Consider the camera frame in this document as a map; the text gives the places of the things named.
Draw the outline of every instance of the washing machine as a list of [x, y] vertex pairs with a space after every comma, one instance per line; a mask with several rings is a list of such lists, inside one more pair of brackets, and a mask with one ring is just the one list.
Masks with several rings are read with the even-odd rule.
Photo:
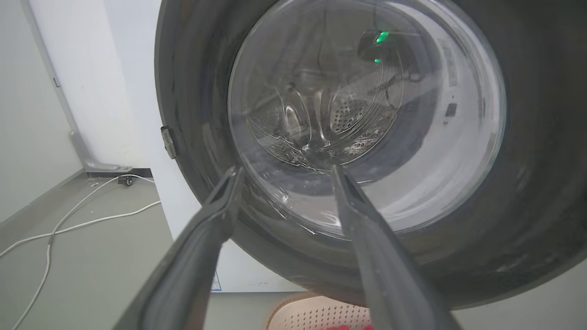
[[365, 305], [337, 164], [485, 305], [585, 258], [586, 32], [565, 0], [163, 0], [161, 133], [200, 201], [244, 168], [232, 240], [299, 288]]

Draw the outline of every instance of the green light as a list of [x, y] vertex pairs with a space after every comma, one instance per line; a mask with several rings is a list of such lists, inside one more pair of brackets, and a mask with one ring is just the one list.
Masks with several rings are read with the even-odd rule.
[[383, 41], [385, 41], [385, 39], [387, 38], [387, 36], [389, 35], [388, 31], [383, 31], [379, 34], [379, 37], [377, 37], [377, 40], [375, 40], [375, 43], [382, 43]]

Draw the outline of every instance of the floor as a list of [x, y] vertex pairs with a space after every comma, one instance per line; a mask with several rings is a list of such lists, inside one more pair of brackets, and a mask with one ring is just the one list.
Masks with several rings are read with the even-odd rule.
[[[106, 181], [78, 177], [46, 194], [0, 225], [0, 251], [23, 238], [50, 233], [75, 204]], [[136, 211], [157, 200], [152, 183], [109, 183], [62, 228]], [[11, 329], [29, 304], [45, 270], [47, 242], [40, 238], [26, 243], [0, 259], [0, 329]], [[112, 328], [171, 243], [161, 205], [59, 234], [47, 282], [18, 329]], [[271, 308], [286, 295], [212, 294], [205, 329], [261, 329]]]

